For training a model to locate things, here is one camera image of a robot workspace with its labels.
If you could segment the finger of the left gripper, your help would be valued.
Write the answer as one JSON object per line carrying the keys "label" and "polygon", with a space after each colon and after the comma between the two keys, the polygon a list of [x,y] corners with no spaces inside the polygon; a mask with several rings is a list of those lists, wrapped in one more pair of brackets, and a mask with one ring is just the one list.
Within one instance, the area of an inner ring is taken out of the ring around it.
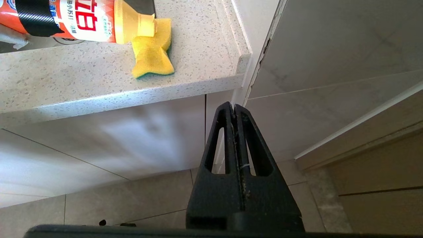
{"label": "finger of the left gripper", "polygon": [[13,48],[19,50],[25,47],[29,40],[25,34],[0,24],[0,41],[13,45]]}

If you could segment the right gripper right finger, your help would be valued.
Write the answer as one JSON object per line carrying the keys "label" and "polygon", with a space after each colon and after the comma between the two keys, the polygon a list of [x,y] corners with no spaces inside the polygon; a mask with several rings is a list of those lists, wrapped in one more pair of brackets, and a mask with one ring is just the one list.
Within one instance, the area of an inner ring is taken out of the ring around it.
{"label": "right gripper right finger", "polygon": [[301,212],[251,113],[235,106],[241,211],[235,228],[245,231],[304,231]]}

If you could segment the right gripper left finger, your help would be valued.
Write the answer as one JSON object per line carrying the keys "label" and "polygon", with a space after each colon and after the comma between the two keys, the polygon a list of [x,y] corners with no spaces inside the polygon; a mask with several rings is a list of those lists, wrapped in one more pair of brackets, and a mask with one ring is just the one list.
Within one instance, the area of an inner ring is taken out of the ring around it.
{"label": "right gripper left finger", "polygon": [[[234,110],[227,101],[216,109],[186,210],[187,229],[227,229],[229,218],[242,210],[239,163],[233,126]],[[225,173],[213,173],[219,132],[223,130]]]}

